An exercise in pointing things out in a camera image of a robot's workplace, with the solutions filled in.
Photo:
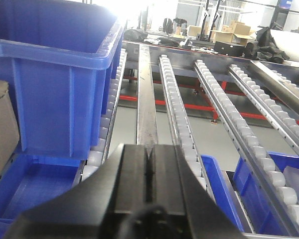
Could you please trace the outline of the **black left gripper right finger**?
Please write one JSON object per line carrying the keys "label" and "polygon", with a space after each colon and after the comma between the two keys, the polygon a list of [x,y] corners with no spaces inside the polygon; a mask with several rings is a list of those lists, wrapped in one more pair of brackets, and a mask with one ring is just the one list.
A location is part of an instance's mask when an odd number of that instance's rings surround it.
{"label": "black left gripper right finger", "polygon": [[150,158],[153,200],[167,212],[176,238],[244,238],[199,183],[180,147],[155,145]]}

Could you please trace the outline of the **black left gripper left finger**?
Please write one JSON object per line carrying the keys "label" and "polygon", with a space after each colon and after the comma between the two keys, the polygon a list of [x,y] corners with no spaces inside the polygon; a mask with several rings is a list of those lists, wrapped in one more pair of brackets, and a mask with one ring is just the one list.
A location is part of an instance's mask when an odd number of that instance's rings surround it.
{"label": "black left gripper left finger", "polygon": [[83,182],[21,213],[7,239],[144,239],[147,152],[122,144]]}

